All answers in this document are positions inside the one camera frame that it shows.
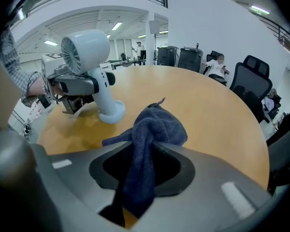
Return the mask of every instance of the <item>white shirt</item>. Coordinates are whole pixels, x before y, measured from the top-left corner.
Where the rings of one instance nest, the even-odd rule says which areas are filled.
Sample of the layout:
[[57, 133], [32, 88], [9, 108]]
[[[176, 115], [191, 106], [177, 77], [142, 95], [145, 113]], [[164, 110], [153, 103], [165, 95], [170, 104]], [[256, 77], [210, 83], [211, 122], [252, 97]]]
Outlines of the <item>white shirt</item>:
[[224, 64], [219, 64], [217, 60], [211, 60], [207, 62], [206, 65], [211, 67], [208, 75], [216, 74], [224, 78], [224, 71], [222, 70], [222, 67], [224, 66]]
[[270, 112], [274, 106], [275, 106], [275, 103], [272, 99], [268, 98], [267, 96], [261, 101], [263, 105], [266, 106], [267, 108], [267, 112]]
[[141, 56], [141, 51], [145, 51], [145, 47], [144, 47], [143, 45], [138, 46], [138, 47], [136, 48], [136, 55], [137, 55], [138, 57]]

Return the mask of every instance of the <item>blue towel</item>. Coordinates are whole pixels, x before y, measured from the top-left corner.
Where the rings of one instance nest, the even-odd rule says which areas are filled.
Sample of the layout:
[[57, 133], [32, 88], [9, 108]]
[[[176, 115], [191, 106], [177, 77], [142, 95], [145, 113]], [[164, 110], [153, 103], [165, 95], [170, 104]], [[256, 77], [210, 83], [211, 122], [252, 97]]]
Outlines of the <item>blue towel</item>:
[[123, 141], [133, 141], [132, 164], [122, 189], [122, 205], [137, 218], [146, 211], [155, 197], [155, 170], [151, 157], [152, 142], [183, 145], [188, 138], [180, 121], [159, 106], [164, 99], [146, 107], [136, 118], [133, 128], [102, 142], [102, 145], [106, 146]]

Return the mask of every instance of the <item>person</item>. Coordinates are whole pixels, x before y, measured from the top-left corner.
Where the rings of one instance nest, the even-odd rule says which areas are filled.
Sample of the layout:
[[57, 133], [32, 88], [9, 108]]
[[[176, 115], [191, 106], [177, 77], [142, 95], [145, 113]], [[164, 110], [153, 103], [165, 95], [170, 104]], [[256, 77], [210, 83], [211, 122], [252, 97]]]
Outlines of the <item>person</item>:
[[261, 101], [267, 112], [269, 113], [274, 107], [275, 102], [273, 98], [277, 95], [276, 89], [271, 89], [270, 92], [265, 96], [265, 98]]
[[145, 47], [142, 45], [141, 42], [137, 42], [136, 50], [132, 47], [132, 50], [135, 51], [139, 62], [141, 61], [141, 51], [145, 51]]
[[[38, 72], [27, 72], [20, 68], [19, 55], [17, 53], [14, 37], [9, 28], [6, 28], [0, 36], [0, 60], [9, 76], [21, 90], [21, 102], [31, 107], [38, 95], [47, 95], [47, 88]], [[58, 84], [53, 91], [63, 95]]]
[[217, 54], [217, 60], [211, 60], [201, 64], [205, 67], [211, 67], [208, 77], [213, 79], [220, 79], [224, 81], [224, 75], [230, 74], [230, 71], [224, 65], [224, 55], [219, 53]]

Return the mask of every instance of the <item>round wooden table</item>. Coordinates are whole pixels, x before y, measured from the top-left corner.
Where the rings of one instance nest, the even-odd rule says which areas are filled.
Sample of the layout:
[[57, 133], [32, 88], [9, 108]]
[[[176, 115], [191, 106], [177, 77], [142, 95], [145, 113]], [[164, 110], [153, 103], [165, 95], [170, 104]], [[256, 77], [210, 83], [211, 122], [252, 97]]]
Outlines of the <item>round wooden table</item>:
[[262, 130], [249, 108], [232, 91], [196, 72], [168, 66], [136, 66], [114, 71], [111, 86], [126, 114], [114, 125], [98, 118], [94, 102], [76, 114], [63, 114], [57, 105], [40, 134], [38, 143], [48, 154], [99, 148], [102, 140], [133, 126], [139, 113], [165, 97], [162, 107], [185, 127], [186, 148], [219, 157], [267, 188], [269, 156]]

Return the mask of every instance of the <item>plaid shirt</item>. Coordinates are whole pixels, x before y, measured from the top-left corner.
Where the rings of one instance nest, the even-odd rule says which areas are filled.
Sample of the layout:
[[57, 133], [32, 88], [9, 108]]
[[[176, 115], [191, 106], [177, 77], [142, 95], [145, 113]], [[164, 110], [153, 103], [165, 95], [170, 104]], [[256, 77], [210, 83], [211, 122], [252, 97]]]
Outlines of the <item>plaid shirt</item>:
[[37, 97], [27, 97], [27, 90], [41, 74], [38, 72], [26, 72], [20, 68], [15, 41], [9, 28], [3, 31], [0, 36], [0, 60], [14, 83], [20, 88], [22, 103], [27, 107], [31, 107]]

